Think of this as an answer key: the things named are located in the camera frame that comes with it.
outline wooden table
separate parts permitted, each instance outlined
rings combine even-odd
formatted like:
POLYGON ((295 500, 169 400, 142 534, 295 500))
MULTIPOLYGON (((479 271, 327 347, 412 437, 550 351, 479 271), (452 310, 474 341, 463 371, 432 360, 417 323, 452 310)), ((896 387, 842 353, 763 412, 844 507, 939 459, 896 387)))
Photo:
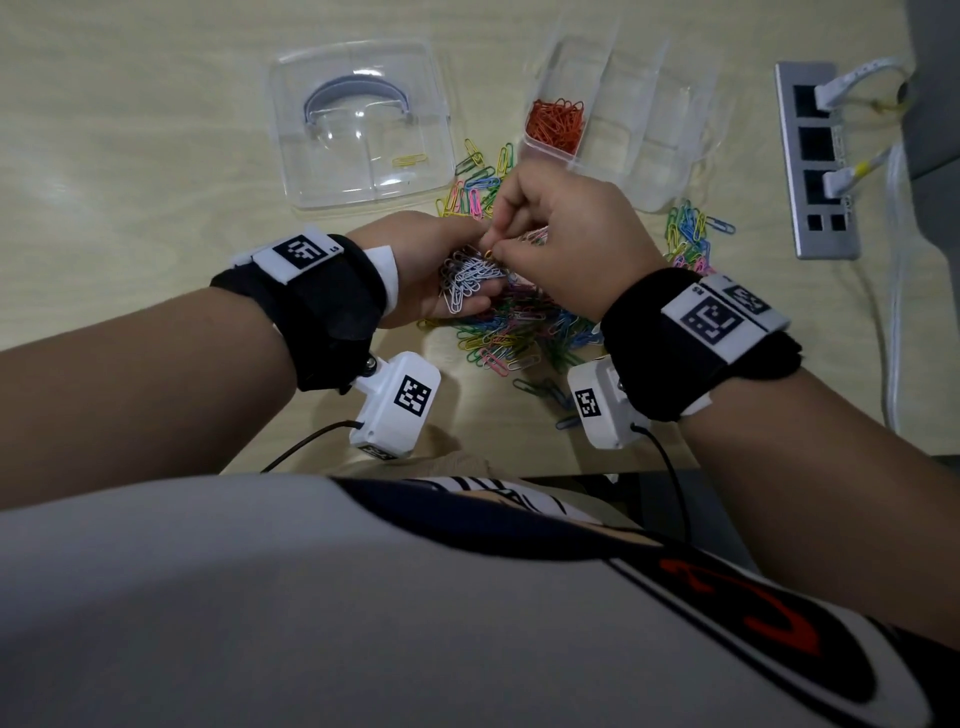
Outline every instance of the wooden table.
MULTIPOLYGON (((608 0, 593 0, 605 9, 608 0)), ((478 4, 355 0, 50 0, 0 5, 0 346, 76 328, 199 286, 228 257, 295 231, 303 219, 348 231, 390 208, 301 216, 287 205, 268 135, 266 64, 277 53, 346 39, 430 36, 444 72, 454 140, 495 153, 516 138, 532 83, 532 39, 556 17, 547 0, 478 4)), ((880 414, 876 299, 885 316, 888 246, 882 175, 857 204, 864 256, 800 262, 793 254, 773 82, 777 60, 841 68, 907 51, 900 2, 656 0, 631 28, 662 27, 680 43, 724 52, 735 96, 730 133, 690 188, 694 202, 734 222, 714 264, 793 317, 807 366, 858 407, 880 414)), ((889 94, 893 81, 873 86, 889 94)), ((890 120, 849 116, 852 157, 896 138, 890 120)), ((420 208, 432 211, 432 198, 420 208)), ((644 216, 657 239, 664 217, 644 216)), ((932 452, 960 450, 960 361, 946 267, 922 255, 908 292, 904 430, 932 452)), ((659 468, 649 446, 592 449, 581 430, 510 381, 467 364, 451 330, 378 334, 389 357, 413 350, 441 368, 441 389, 418 452, 459 445, 522 474, 659 468)), ((360 396, 297 395, 230 467, 261 467, 309 431, 353 416, 360 396)), ((661 428, 678 464, 690 464, 661 428)), ((291 467, 329 468, 358 453, 338 433, 291 467)))

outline black wrist strap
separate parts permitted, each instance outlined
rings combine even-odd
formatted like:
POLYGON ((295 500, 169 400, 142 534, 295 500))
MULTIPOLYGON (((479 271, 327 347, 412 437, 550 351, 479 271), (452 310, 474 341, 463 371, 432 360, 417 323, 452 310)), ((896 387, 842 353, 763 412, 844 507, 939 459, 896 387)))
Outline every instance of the black wrist strap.
POLYGON ((387 292, 376 268, 343 235, 344 249, 283 284, 255 263, 230 268, 210 285, 256 301, 283 335, 301 391, 345 391, 363 371, 387 292))
POLYGON ((681 268, 656 271, 624 292, 601 323, 630 404, 651 420, 676 422, 733 376, 781 379, 800 369, 801 347, 784 331, 767 335, 728 365, 660 312, 701 278, 681 268))

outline white cable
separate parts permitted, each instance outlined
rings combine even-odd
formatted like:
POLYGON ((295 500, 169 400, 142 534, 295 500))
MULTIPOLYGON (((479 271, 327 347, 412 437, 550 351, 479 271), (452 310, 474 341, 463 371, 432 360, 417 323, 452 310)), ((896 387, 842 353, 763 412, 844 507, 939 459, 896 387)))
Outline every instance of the white cable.
POLYGON ((885 149, 872 159, 861 161, 853 167, 844 167, 836 172, 827 172, 824 175, 824 194, 832 200, 848 194, 864 177, 883 166, 890 157, 890 150, 885 149))
POLYGON ((863 81, 865 78, 873 76, 875 73, 893 68, 898 70, 904 76, 907 75, 906 69, 899 59, 889 57, 885 59, 876 59, 869 63, 864 63, 859 68, 855 68, 844 76, 838 76, 826 84, 818 85, 813 94, 817 100, 817 109, 820 111, 833 111, 850 93, 851 89, 863 81))
POLYGON ((900 195, 900 177, 906 156, 897 144, 887 166, 887 231, 890 236, 890 324, 887 335, 887 366, 884 382, 883 419, 887 427, 900 434, 900 348, 903 317, 903 282, 909 262, 908 244, 902 239, 908 210, 900 195))

